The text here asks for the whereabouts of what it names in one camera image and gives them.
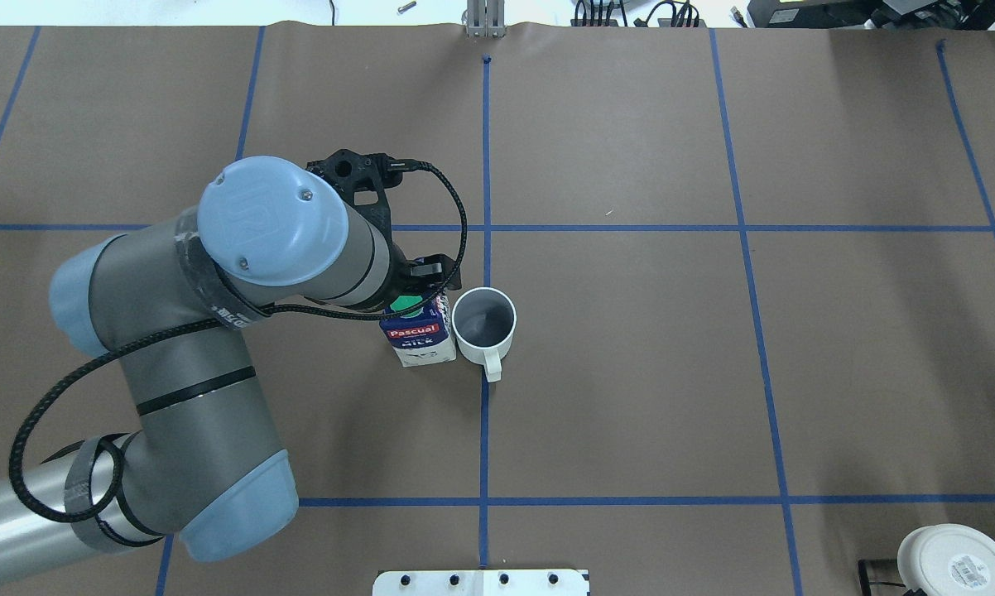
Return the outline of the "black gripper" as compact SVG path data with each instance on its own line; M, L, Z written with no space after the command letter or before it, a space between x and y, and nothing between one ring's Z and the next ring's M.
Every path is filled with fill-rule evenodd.
M411 259L396 244L389 249L389 256L387 310L422 310L426 298L448 275L449 256L438 253Z

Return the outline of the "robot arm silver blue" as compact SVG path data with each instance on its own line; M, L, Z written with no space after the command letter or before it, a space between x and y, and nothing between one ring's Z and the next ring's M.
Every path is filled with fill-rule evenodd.
M407 259L392 241L385 192L408 172L431 173L454 200L455 257ZM50 310L89 361L45 392L13 438L0 584L171 535L195 560L225 560L285 528L300 499L244 329L283 313L387 320L400 296L459 287L468 231L459 193L429 162L256 156L224 167L177 218L66 261ZM43 415L116 362L141 429L86 438L26 470Z

